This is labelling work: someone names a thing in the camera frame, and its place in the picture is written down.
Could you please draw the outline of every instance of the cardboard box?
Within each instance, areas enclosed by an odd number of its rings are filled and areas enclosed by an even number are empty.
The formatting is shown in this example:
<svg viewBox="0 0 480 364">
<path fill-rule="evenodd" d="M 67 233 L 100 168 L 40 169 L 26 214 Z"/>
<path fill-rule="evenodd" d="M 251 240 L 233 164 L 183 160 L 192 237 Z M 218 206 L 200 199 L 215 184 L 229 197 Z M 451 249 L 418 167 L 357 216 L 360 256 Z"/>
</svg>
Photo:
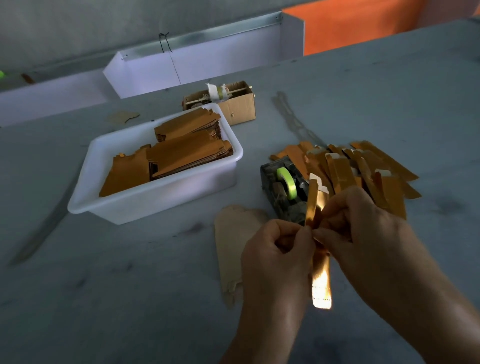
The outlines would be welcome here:
<svg viewBox="0 0 480 364">
<path fill-rule="evenodd" d="M 240 81 L 227 84 L 226 86 L 229 91 L 246 88 L 243 91 L 233 93 L 232 98 L 218 104 L 228 123 L 235 125 L 255 119 L 255 100 L 253 98 L 253 91 L 249 85 L 245 81 Z M 187 102 L 201 99 L 204 95 L 208 95 L 208 90 L 199 91 L 184 97 L 182 102 L 183 110 L 188 110 L 196 105 L 195 103 L 187 105 Z"/>
</svg>

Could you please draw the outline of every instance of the tape roll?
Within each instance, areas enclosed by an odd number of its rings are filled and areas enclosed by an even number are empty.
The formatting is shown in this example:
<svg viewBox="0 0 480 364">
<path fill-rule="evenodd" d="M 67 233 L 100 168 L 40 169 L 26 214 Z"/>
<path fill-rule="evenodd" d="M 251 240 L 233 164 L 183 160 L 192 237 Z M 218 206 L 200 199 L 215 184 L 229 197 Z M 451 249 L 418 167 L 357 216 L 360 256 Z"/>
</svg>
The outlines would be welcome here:
<svg viewBox="0 0 480 364">
<path fill-rule="evenodd" d="M 287 198 L 293 200 L 297 197 L 297 187 L 295 186 L 295 181 L 293 180 L 290 172 L 285 167 L 280 167 L 276 170 L 276 177 L 279 180 L 284 180 L 287 185 Z"/>
</svg>

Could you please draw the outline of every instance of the gray table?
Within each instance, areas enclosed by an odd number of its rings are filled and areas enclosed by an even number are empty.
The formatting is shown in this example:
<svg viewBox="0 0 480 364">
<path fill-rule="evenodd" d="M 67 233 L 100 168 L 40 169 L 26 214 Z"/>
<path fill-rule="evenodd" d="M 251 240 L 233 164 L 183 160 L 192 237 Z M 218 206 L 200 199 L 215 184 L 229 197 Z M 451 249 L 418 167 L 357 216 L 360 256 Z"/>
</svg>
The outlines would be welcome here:
<svg viewBox="0 0 480 364">
<path fill-rule="evenodd" d="M 180 110 L 204 82 L 0 129 L 0 356 L 2 363 L 213 363 L 240 307 L 219 288 L 213 220 L 224 206 L 273 211 L 259 167 L 296 144 L 272 98 L 320 138 L 367 139 L 420 175 L 410 223 L 452 281 L 480 306 L 480 24 L 457 21 L 210 80 L 245 80 L 257 119 L 233 128 L 244 148 L 238 183 L 115 226 L 66 215 L 23 264 L 10 259 L 62 216 L 65 191 L 89 142 Z M 418 363 L 420 358 L 332 266 L 333 309 L 310 308 L 292 363 Z"/>
</svg>

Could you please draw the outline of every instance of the masking tape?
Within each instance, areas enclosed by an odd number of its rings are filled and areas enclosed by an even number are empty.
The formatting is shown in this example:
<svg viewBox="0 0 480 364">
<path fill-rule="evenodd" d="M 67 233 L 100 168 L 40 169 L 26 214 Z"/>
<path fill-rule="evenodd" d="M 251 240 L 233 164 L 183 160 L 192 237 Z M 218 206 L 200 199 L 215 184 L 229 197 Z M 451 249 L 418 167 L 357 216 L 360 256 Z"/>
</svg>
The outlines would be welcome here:
<svg viewBox="0 0 480 364">
<path fill-rule="evenodd" d="M 285 167 L 280 167 L 276 170 L 276 177 L 279 180 L 284 180 L 287 184 L 288 193 L 287 198 L 293 200 L 297 197 L 297 187 L 295 186 L 295 181 L 293 180 L 290 172 Z"/>
</svg>

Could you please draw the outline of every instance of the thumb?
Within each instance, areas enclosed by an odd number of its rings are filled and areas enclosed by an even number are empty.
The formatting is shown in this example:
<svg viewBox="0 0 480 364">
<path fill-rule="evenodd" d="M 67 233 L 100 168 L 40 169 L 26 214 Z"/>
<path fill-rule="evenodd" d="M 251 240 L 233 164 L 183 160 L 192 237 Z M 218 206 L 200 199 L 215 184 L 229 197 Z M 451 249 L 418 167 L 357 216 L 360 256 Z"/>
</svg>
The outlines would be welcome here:
<svg viewBox="0 0 480 364">
<path fill-rule="evenodd" d="M 336 260 L 339 260 L 345 250 L 351 246 L 351 243 L 345 240 L 338 232 L 330 229 L 318 228 L 312 231 L 312 236 L 321 242 Z"/>
<path fill-rule="evenodd" d="M 308 226 L 301 228 L 297 235 L 295 235 L 295 241 L 293 242 L 293 248 L 290 254 L 295 260 L 310 264 L 315 252 L 315 242 L 312 237 L 312 229 Z"/>
</svg>

